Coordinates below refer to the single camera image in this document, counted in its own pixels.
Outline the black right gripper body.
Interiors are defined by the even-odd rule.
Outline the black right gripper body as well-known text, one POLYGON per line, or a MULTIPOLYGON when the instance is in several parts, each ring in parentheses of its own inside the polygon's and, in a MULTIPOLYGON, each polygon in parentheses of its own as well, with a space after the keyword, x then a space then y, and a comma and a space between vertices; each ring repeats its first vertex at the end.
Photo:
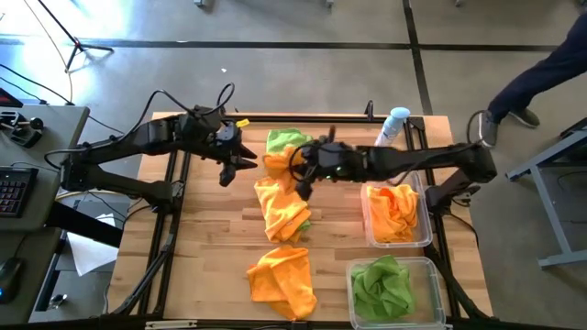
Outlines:
POLYGON ((311 155, 312 165, 296 167, 315 167, 314 180, 297 180, 296 192, 302 200, 309 200, 313 192, 312 184, 316 180, 338 180, 349 175, 349 160, 353 158, 353 149, 342 142, 335 141, 336 127, 331 126, 325 136, 311 140, 296 150, 297 153, 311 155))

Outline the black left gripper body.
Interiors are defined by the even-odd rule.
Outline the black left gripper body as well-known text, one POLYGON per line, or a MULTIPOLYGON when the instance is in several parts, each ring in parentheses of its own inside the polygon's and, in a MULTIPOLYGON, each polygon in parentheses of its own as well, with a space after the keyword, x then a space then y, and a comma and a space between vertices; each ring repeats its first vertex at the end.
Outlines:
POLYGON ((219 184, 228 186, 241 169, 240 162, 241 131, 235 122, 228 122, 215 135, 215 147, 218 153, 217 160, 223 165, 219 173, 219 184))

